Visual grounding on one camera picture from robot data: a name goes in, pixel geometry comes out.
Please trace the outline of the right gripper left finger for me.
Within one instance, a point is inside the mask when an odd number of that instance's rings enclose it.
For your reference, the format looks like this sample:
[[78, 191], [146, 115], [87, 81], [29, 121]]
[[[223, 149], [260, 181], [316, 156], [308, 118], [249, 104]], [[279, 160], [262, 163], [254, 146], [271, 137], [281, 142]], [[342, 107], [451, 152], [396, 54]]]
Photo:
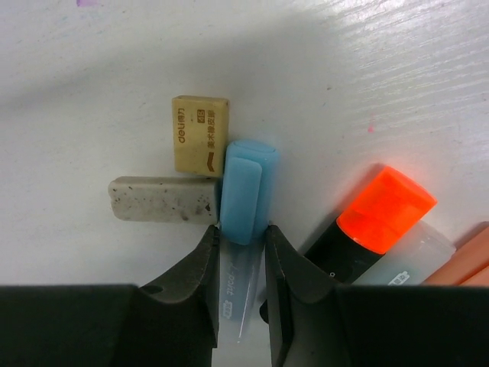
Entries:
[[219, 235], [144, 286], [4, 286], [3, 366], [209, 366], [219, 333]]

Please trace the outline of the grey eraser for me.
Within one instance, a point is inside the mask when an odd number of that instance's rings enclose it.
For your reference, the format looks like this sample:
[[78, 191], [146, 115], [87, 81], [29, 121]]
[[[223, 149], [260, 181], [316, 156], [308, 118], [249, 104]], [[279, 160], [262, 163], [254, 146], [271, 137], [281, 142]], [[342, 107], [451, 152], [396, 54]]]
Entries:
[[219, 222], [219, 181], [204, 177], [118, 177], [108, 185], [115, 217], [131, 222]]

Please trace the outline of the orange pastel highlighter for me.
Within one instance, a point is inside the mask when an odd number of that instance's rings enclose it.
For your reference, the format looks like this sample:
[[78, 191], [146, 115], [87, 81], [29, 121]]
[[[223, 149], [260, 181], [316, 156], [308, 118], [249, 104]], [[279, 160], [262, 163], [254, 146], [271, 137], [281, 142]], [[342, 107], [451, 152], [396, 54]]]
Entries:
[[488, 287], [488, 221], [476, 226], [450, 260], [423, 285]]

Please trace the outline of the blue highlighter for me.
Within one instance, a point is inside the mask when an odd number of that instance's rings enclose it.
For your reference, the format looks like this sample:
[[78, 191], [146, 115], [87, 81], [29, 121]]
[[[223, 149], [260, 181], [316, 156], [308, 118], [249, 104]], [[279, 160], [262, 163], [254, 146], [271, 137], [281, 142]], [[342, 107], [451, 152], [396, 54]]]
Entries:
[[227, 148], [220, 205], [219, 342], [245, 338], [269, 225], [279, 151], [252, 140]]

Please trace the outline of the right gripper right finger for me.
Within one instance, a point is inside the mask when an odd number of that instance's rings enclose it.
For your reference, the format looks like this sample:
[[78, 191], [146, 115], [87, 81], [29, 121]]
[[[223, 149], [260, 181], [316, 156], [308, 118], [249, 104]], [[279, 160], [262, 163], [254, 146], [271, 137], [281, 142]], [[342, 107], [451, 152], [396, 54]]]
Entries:
[[273, 365], [488, 364], [487, 288], [343, 285], [279, 227], [265, 244]]

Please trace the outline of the tan eraser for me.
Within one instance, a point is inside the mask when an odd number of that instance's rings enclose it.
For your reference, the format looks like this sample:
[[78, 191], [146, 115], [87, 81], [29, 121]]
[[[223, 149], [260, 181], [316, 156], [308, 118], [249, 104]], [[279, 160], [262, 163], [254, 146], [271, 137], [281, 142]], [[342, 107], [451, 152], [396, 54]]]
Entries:
[[171, 106], [176, 171], [221, 177], [228, 145], [229, 101], [177, 96]]

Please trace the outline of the black orange highlighter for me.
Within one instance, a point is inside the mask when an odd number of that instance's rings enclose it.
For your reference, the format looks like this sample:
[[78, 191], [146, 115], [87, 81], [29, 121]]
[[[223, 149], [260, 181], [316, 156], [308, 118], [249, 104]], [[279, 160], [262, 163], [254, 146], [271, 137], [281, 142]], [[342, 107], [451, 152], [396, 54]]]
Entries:
[[419, 183], [384, 166], [306, 251], [330, 278], [353, 284], [435, 205]]

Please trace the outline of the green highlighter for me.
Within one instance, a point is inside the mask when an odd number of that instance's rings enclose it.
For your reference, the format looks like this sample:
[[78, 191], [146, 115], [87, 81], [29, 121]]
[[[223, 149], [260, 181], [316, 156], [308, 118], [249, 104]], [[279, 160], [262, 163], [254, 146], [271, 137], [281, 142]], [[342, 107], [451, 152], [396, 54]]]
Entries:
[[441, 268], [456, 247], [442, 233], [418, 222], [355, 285], [418, 285]]

